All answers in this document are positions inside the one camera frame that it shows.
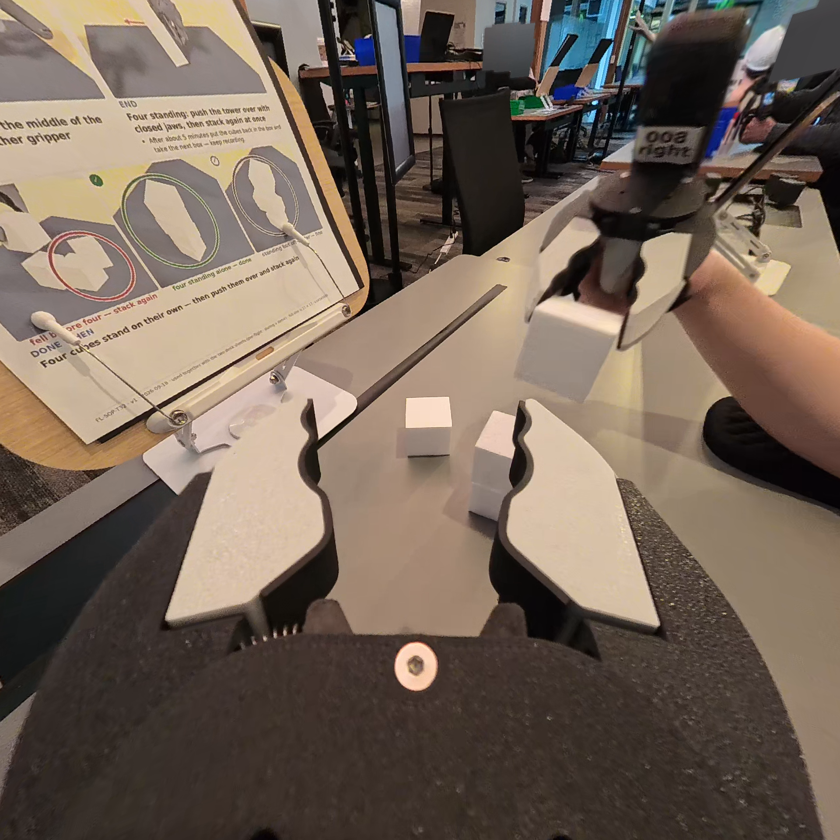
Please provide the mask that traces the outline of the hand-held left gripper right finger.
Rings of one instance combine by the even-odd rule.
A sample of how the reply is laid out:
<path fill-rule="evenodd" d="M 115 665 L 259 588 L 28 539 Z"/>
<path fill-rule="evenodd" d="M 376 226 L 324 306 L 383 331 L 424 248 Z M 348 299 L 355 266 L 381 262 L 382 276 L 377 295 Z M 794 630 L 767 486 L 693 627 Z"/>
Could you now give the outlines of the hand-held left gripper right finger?
<path fill-rule="evenodd" d="M 535 399 L 520 401 L 511 490 L 490 552 L 499 602 L 528 635 L 569 642 L 584 623 L 655 635 L 661 621 L 616 474 Z"/>

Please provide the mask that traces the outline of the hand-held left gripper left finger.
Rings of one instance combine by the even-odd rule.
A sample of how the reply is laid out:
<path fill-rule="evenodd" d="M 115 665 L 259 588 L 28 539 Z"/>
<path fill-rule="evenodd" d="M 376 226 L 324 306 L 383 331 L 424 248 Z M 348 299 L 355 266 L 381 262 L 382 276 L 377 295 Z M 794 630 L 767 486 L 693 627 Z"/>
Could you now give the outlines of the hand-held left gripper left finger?
<path fill-rule="evenodd" d="M 320 488 L 313 400 L 291 398 L 209 475 L 170 603 L 168 627 L 242 616 L 260 639 L 300 631 L 338 577 Z"/>

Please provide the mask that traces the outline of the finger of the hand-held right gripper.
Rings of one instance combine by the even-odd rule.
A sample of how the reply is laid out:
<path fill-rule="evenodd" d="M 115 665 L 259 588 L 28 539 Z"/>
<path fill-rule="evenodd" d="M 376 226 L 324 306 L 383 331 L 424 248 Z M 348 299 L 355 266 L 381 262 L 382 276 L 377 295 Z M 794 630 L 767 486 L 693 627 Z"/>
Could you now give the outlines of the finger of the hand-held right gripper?
<path fill-rule="evenodd" d="M 564 200 L 549 223 L 531 269 L 525 304 L 529 322 L 537 306 L 551 297 L 580 296 L 579 286 L 598 253 L 598 227 L 592 222 L 592 195 Z"/>
<path fill-rule="evenodd" d="M 620 351 L 646 337 L 676 302 L 686 284 L 688 236 L 649 239 L 641 247 L 640 258 L 644 272 L 637 280 L 636 298 L 616 344 Z"/>

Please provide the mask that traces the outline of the person's right forearm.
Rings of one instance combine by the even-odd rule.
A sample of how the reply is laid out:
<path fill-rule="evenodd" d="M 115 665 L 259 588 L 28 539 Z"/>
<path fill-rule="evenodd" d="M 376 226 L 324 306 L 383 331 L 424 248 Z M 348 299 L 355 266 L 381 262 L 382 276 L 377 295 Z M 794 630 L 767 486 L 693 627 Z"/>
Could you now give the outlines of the person's right forearm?
<path fill-rule="evenodd" d="M 716 250 L 675 315 L 729 393 L 778 443 L 839 475 L 839 339 L 764 295 Z"/>

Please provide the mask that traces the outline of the person's right hand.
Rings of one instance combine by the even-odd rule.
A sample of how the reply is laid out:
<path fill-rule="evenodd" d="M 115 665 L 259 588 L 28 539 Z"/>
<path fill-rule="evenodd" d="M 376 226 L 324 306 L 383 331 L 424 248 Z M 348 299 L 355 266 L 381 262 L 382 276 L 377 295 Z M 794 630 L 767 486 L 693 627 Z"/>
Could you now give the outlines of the person's right hand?
<path fill-rule="evenodd" d="M 579 302 L 586 306 L 599 308 L 625 316 L 633 305 L 633 300 L 622 293 L 611 293 L 601 286 L 602 258 L 595 260 L 579 285 Z"/>

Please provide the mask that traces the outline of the black office chair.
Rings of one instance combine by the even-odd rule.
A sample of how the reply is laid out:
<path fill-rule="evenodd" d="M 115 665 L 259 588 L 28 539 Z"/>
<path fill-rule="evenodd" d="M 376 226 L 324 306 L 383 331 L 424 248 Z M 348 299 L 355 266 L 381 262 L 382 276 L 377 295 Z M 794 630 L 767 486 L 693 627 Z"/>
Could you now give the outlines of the black office chair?
<path fill-rule="evenodd" d="M 524 225 L 526 198 L 506 88 L 440 103 L 463 253 L 483 256 Z"/>

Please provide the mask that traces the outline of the black wrist rest pad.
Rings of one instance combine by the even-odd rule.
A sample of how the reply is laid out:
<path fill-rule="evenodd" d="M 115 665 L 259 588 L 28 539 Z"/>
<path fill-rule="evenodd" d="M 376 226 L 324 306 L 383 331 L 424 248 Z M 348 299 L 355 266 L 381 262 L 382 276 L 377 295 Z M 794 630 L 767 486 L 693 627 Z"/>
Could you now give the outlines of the black wrist rest pad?
<path fill-rule="evenodd" d="M 702 426 L 707 449 L 752 480 L 839 510 L 839 478 L 770 436 L 731 396 L 714 402 Z"/>

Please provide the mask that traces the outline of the black monitor on stand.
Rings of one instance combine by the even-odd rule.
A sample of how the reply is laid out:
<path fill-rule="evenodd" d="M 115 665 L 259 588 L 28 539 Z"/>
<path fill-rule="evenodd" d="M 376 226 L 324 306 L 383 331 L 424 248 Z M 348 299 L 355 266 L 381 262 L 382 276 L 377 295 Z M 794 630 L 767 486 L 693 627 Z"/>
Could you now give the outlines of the black monitor on stand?
<path fill-rule="evenodd" d="M 403 16 L 398 1 L 372 1 L 370 7 L 381 101 L 385 202 L 392 260 L 389 279 L 394 289 L 399 291 L 403 288 L 403 263 L 398 239 L 395 187 L 416 162 Z"/>

